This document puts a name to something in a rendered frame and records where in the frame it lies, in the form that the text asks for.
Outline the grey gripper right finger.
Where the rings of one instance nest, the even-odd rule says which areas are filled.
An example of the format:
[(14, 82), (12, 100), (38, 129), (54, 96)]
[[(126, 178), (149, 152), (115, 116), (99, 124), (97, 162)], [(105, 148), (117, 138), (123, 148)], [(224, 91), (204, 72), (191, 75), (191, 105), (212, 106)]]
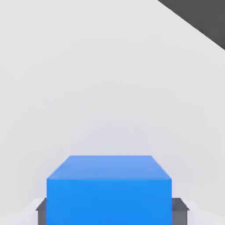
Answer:
[(181, 198), (173, 198), (172, 225), (220, 225), (220, 218), (194, 203), (188, 207)]

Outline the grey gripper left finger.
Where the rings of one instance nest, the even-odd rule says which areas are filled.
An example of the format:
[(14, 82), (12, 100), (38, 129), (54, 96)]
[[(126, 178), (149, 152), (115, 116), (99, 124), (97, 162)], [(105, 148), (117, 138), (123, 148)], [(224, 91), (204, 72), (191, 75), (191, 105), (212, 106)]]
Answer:
[(21, 211), (4, 216), (3, 225), (46, 225), (46, 199), (34, 199)]

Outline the small blue cube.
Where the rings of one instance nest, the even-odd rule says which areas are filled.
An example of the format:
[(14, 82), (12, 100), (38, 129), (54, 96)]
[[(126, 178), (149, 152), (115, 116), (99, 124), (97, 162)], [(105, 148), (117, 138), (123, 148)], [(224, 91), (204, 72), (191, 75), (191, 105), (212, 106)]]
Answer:
[(47, 225), (172, 225), (172, 180), (151, 156), (70, 156), (46, 206)]

